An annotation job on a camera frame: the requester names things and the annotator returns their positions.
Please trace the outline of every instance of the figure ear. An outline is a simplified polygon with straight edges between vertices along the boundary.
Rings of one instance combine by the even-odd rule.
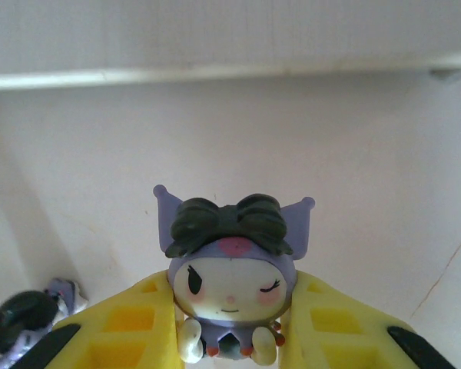
[[[313,198],[303,198],[296,204],[281,208],[282,217],[287,223],[287,234],[284,240],[294,251],[292,254],[294,260],[302,259],[307,253],[310,211],[315,204]]]
[[[171,237],[171,225],[176,218],[177,208],[183,201],[167,192],[162,184],[154,187],[154,195],[159,207],[159,243],[162,252],[165,253],[174,241]]]

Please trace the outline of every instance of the toy figurine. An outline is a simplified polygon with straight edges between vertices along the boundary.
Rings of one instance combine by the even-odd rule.
[[[76,282],[53,278],[44,291],[24,291],[0,306],[0,369],[9,369],[58,321],[87,306]]]
[[[290,307],[294,260],[307,252],[312,198],[281,208],[265,194],[218,207],[182,201],[157,186],[161,250],[177,306],[189,317],[177,334],[181,359],[251,357],[270,365],[284,344],[275,321]]]

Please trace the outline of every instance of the black bow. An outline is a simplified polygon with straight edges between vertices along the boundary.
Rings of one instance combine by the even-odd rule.
[[[224,237],[246,237],[274,255],[292,254],[284,241],[287,224],[280,204],[266,194],[252,194],[236,205],[219,208],[204,198],[184,201],[171,226],[174,242],[168,258],[182,258]]]

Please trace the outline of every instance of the white wall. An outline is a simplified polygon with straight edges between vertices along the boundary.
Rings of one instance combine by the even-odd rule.
[[[461,0],[0,0],[0,88],[461,68]]]
[[[166,268],[158,183],[218,204],[315,197],[298,268],[407,320],[461,368],[461,81],[0,93],[0,300],[61,275],[97,302]]]

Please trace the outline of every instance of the open eye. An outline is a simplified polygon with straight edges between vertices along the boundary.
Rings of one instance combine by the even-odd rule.
[[[261,292],[270,292],[270,291],[274,290],[275,288],[277,288],[278,286],[280,286],[280,281],[278,281],[276,279],[273,286],[271,286],[270,288],[261,288],[260,291]]]
[[[197,294],[201,289],[201,277],[191,265],[188,267],[187,272],[187,285],[192,294]]]

